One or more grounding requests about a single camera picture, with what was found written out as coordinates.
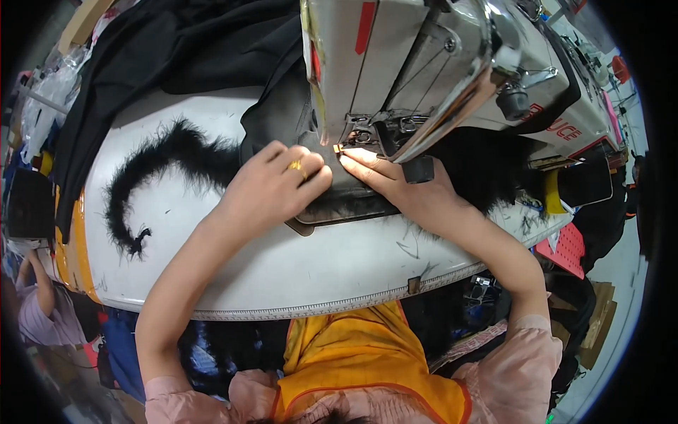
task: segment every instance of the measuring tape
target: measuring tape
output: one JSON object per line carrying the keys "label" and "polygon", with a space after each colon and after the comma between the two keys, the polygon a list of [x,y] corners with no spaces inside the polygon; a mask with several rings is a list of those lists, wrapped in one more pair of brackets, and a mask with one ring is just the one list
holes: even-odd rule
{"label": "measuring tape", "polygon": [[[485,264],[477,262],[473,265],[456,269],[438,277],[422,280],[418,293],[428,292],[429,290],[434,290],[438,287],[463,280],[464,278],[470,277],[485,269],[487,269]],[[249,309],[245,311],[204,311],[197,309],[193,311],[193,319],[202,321],[290,320],[292,318],[302,318],[309,315],[327,315],[329,313],[345,312],[353,309],[381,305],[382,303],[396,301],[408,296],[411,296],[411,294],[408,292],[407,286],[403,286],[385,292],[368,294],[345,299],[343,301],[315,303],[314,305],[272,309]]]}

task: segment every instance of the gold ring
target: gold ring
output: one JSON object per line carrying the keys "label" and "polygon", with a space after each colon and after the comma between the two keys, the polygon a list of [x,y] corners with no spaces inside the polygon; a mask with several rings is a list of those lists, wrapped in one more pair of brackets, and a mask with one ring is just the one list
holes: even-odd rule
{"label": "gold ring", "polygon": [[304,171],[301,167],[301,161],[296,160],[296,161],[291,161],[289,165],[287,165],[288,170],[300,170],[302,177],[304,177],[304,181],[308,178],[308,175],[306,175],[306,171]]}

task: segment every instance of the woman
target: woman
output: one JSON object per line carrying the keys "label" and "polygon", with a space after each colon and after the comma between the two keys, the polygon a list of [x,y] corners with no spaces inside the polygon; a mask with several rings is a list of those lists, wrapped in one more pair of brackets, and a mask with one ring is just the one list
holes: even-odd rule
{"label": "woman", "polygon": [[205,286],[249,240],[297,215],[332,182],[320,155],[274,141],[240,169],[146,298],[136,342],[148,421],[543,423],[562,344],[551,336],[537,260],[455,194],[439,161],[433,181],[409,185],[400,166],[363,149],[340,160],[406,217],[487,265],[513,299],[506,342],[453,379],[431,375],[399,302],[389,302],[293,320],[285,377],[238,372],[230,408],[193,391],[177,340]]}
{"label": "woman", "polygon": [[[33,274],[35,283],[28,284]],[[84,294],[53,284],[34,250],[19,266],[15,286],[8,277],[3,276],[3,280],[24,338],[47,346],[83,345],[99,335],[101,305]]]}

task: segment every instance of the orange apron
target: orange apron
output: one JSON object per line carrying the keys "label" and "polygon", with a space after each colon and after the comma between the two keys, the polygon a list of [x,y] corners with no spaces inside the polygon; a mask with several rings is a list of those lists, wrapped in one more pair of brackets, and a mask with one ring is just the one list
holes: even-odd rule
{"label": "orange apron", "polygon": [[364,387],[408,393],[436,423],[466,423],[471,414],[464,385],[428,373],[400,302],[293,320],[283,371],[271,410],[276,421],[296,416],[328,392]]}

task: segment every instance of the white table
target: white table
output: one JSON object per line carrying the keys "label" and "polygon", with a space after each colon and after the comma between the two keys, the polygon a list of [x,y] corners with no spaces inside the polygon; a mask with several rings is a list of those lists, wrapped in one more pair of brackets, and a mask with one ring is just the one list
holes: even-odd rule
{"label": "white table", "polygon": [[[168,172],[132,193],[127,222],[136,232],[153,230],[144,257],[121,256],[103,218],[104,188],[126,156],[160,123],[181,115],[213,139],[242,141],[240,118],[255,103],[259,88],[220,90],[200,96],[157,92],[118,116],[85,184],[85,238],[92,281],[102,303],[141,310],[148,291],[196,224],[216,205],[219,194],[186,189],[181,175]],[[572,220],[569,214],[540,222],[525,206],[496,210],[501,227],[532,246]],[[529,228],[523,217],[533,221]],[[460,280],[482,269],[459,247],[419,234],[402,216],[318,227],[302,237],[287,226],[249,243],[217,274],[200,298],[195,318],[252,320],[315,315],[407,296],[407,281],[421,277],[421,290]]]}

